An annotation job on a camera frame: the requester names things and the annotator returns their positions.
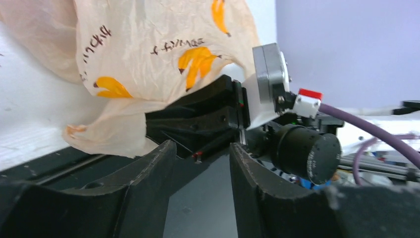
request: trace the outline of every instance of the banana print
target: banana print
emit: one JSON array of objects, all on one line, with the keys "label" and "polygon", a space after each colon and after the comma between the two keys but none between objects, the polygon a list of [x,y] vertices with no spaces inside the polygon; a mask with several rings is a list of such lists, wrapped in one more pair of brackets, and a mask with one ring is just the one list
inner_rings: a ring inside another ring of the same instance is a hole
[{"label": "banana print", "polygon": [[178,60],[178,69],[182,74],[188,67],[190,61],[193,61],[187,75],[186,90],[190,90],[195,82],[197,75],[204,78],[211,70],[213,61],[221,56],[215,56],[207,47],[198,47],[187,50]]},{"label": "banana print", "polygon": [[98,97],[106,98],[132,98],[133,96],[119,83],[115,78],[112,77],[99,77],[94,84],[95,88],[105,88],[107,90],[97,93]]},{"label": "banana print", "polygon": [[219,30],[230,37],[230,33],[224,24],[224,1],[225,0],[213,0],[211,14],[213,16],[213,21]]}]

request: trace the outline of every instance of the purple cable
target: purple cable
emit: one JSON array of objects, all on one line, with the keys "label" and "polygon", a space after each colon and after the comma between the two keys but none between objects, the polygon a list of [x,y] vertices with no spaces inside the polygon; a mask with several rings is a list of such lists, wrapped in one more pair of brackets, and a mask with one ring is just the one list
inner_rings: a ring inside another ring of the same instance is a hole
[{"label": "purple cable", "polygon": [[367,133],[371,134],[372,136],[378,138],[379,140],[387,143],[396,151],[400,152],[403,156],[405,156],[411,163],[413,163],[417,168],[420,169],[420,154],[413,149],[411,146],[404,143],[404,141],[398,139],[394,135],[390,134],[386,130],[366,121],[363,120],[355,115],[337,109],[327,104],[321,104],[319,107],[319,111],[335,117],[337,119],[343,120],[348,122]]},{"label": "purple cable", "polygon": [[[416,139],[417,136],[414,134],[405,134],[405,135],[394,135],[396,138],[398,138],[399,140],[413,140]],[[360,159],[362,157],[362,154],[372,145],[374,145],[376,142],[378,141],[378,139],[376,137],[365,141],[362,146],[359,148],[359,150],[357,151],[356,155],[354,156],[353,159],[353,177],[355,179],[355,182],[357,185],[362,185],[362,180],[360,179],[359,176],[359,163],[360,163]]]}]

